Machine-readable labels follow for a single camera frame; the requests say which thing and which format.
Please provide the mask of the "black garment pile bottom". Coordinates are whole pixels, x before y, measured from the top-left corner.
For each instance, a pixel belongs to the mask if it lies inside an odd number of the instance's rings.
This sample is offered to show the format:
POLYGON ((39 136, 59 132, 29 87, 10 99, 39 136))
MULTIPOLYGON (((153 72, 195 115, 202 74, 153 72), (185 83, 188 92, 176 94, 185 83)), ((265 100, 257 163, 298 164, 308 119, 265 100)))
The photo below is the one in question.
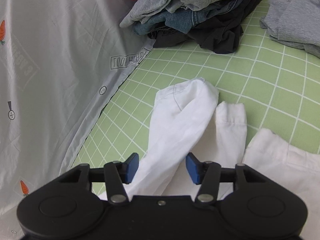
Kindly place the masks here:
POLYGON ((202 49, 216 54, 230 54, 239 46, 240 36, 243 34, 242 22, 260 2, 261 0, 239 0, 229 12, 195 25, 187 34, 161 24, 148 33, 148 37, 155 40, 155 48, 173 47, 191 40, 202 49))

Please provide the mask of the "loose folded grey garment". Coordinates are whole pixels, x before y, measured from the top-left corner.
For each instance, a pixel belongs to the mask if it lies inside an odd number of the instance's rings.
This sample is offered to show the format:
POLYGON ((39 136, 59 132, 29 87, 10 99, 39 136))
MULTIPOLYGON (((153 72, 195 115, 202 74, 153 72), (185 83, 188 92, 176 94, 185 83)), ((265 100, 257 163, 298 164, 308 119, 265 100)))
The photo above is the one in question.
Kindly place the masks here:
POLYGON ((319 57, 319 0, 269 0, 260 26, 283 45, 319 57))

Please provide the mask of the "grey carrot print storage bag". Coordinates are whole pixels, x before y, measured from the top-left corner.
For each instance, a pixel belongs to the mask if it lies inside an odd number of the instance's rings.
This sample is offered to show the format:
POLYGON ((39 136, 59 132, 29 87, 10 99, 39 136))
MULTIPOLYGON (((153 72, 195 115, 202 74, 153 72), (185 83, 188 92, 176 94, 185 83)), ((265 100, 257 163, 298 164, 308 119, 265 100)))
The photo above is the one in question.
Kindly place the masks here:
POLYGON ((150 41, 131 0, 1 0, 1 214, 68 170, 150 41))

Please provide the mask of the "blue denim jeans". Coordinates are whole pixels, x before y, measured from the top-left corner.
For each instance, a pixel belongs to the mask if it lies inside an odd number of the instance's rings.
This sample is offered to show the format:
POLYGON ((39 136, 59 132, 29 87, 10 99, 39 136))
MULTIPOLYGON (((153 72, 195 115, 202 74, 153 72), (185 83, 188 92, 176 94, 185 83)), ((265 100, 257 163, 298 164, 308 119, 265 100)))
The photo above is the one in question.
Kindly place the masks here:
POLYGON ((244 0, 220 0, 199 11, 178 8, 175 12, 170 13, 164 9, 151 16, 145 23, 134 23, 133 31, 141 36, 165 26, 187 34, 192 27, 214 16, 224 15, 232 11, 242 1, 244 0))

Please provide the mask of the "green grid cutting mat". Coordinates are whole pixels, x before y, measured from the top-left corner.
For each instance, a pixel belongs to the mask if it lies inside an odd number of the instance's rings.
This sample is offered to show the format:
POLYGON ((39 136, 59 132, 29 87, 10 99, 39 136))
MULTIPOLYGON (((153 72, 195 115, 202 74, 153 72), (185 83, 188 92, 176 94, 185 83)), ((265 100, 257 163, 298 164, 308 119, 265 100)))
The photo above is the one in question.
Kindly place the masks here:
POLYGON ((220 101, 245 105, 248 140, 268 128, 319 153, 319 58, 271 40, 260 27, 267 12, 268 0, 262 0, 242 23, 244 34, 232 54, 214 54, 194 42, 152 50, 94 122, 73 166, 102 167, 133 152, 146 154, 157 91, 195 77, 214 85, 220 101))

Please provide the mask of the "white shirt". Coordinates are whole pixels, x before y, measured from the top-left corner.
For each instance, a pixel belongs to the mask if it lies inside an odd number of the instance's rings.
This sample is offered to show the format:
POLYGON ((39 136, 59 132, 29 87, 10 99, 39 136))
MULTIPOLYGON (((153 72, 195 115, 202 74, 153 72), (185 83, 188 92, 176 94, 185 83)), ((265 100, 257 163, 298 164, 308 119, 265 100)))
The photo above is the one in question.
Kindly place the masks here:
POLYGON ((200 161, 232 168, 244 163, 297 194, 308 219, 319 221, 319 156, 290 145, 271 130, 260 129, 246 142, 243 104, 219 101, 218 90, 202 78, 159 90, 150 120, 146 156, 131 184, 129 197, 195 198, 199 186, 185 166, 188 153, 200 161))

